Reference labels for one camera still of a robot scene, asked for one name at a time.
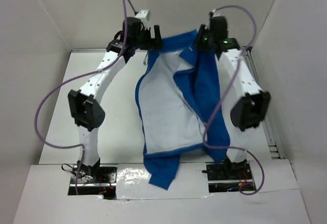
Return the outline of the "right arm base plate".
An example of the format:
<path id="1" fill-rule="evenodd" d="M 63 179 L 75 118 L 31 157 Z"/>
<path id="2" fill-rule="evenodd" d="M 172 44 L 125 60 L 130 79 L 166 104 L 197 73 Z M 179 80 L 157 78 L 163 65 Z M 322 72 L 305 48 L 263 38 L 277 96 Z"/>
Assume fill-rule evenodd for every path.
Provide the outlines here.
<path id="1" fill-rule="evenodd" d="M 248 163 L 236 170 L 228 170 L 223 163 L 207 164 L 202 173 L 207 177 L 209 193 L 256 190 Z"/>

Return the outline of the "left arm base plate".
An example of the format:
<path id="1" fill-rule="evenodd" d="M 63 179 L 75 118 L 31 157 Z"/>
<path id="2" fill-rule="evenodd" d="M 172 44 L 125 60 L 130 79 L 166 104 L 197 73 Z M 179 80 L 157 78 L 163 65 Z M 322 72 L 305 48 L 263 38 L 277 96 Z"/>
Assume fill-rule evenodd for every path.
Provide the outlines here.
<path id="1" fill-rule="evenodd" d="M 80 172 L 76 180 L 77 166 L 62 164 L 61 169 L 71 175 L 68 195 L 76 195 L 76 183 L 78 195 L 101 195 L 104 199 L 116 199 L 117 165 L 100 165 L 95 176 Z"/>

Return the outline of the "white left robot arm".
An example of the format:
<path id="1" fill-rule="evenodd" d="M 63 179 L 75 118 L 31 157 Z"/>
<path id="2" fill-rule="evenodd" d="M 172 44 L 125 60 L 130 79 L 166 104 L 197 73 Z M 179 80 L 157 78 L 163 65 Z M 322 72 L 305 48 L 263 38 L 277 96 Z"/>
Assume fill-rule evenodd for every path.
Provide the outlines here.
<path id="1" fill-rule="evenodd" d="M 68 103 L 71 116 L 78 128 L 79 142 L 83 144 L 77 161 L 79 172 L 90 183 L 101 176 L 98 153 L 98 132 L 105 120 L 101 107 L 104 93 L 116 74 L 140 50 L 159 50 L 163 46 L 159 25 L 146 27 L 147 19 L 128 17 L 123 28 L 108 44 L 97 72 L 77 91 L 70 90 Z"/>

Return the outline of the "blue zip jacket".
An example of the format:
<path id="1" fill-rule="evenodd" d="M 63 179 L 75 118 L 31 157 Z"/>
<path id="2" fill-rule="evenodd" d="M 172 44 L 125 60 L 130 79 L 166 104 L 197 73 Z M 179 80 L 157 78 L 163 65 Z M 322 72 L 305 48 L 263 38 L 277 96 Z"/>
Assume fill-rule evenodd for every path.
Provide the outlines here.
<path id="1" fill-rule="evenodd" d="M 183 153 L 202 149 L 220 162 L 230 137 L 222 112 L 209 118 L 220 101 L 215 55 L 200 51 L 192 30 L 163 39 L 150 50 L 145 73 L 137 82 L 135 101 L 145 139 L 144 166 L 150 184 L 168 189 Z"/>

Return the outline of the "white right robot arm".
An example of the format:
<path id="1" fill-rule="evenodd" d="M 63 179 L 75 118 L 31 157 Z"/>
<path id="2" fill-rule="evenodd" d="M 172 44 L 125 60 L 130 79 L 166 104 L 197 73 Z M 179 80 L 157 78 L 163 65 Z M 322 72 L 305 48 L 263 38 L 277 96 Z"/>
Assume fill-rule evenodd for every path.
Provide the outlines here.
<path id="1" fill-rule="evenodd" d="M 209 21 L 207 25 L 201 25 L 194 45 L 200 50 L 212 51 L 228 78 L 228 85 L 206 123 L 204 139 L 206 148 L 222 151 L 225 156 L 218 166 L 208 170 L 208 175 L 234 179 L 245 174 L 249 154 L 246 144 L 250 132 L 265 119 L 271 95 L 255 81 L 244 60 L 246 49 L 228 36 L 227 19 L 218 12 L 209 14 Z M 209 141 L 209 133 L 214 130 L 214 122 L 224 103 L 227 104 L 232 133 L 229 145 L 215 146 Z"/>

